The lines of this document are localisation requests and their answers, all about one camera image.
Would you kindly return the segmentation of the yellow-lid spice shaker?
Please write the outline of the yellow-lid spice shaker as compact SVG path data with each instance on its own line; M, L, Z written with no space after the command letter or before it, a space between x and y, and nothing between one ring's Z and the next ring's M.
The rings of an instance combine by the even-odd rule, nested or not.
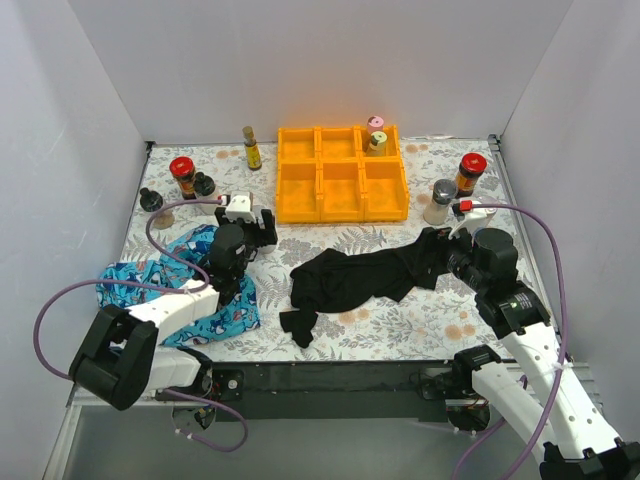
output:
M383 131L374 131L369 136L366 155L380 157L386 155L387 135Z

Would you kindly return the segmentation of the pink-lid spice shaker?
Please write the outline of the pink-lid spice shaker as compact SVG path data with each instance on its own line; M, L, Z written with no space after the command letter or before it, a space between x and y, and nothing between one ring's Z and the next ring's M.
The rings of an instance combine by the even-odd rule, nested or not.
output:
M367 132L373 134L384 130L385 121L382 117L374 115L368 118L366 123Z

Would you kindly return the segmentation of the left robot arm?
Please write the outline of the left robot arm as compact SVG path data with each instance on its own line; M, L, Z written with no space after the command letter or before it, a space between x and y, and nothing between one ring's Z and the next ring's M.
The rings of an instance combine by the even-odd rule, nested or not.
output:
M198 269L182 286L99 310L69 368L74 383L118 410L147 393L165 397L174 389L193 400L213 394L213 363L194 348L259 327L256 289L245 270L278 241L269 209L219 207L215 216L213 240L198 248Z

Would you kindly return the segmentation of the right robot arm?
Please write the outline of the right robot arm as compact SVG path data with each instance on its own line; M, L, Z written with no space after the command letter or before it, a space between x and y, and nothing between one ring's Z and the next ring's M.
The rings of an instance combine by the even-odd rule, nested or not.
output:
M464 397L488 400L527 445L544 479L635 479L639 445L623 440L592 402L558 341L545 306L518 278L510 234L426 228L425 271L452 274L475 294L476 308L526 376L520 386L489 346L454 357L452 383Z

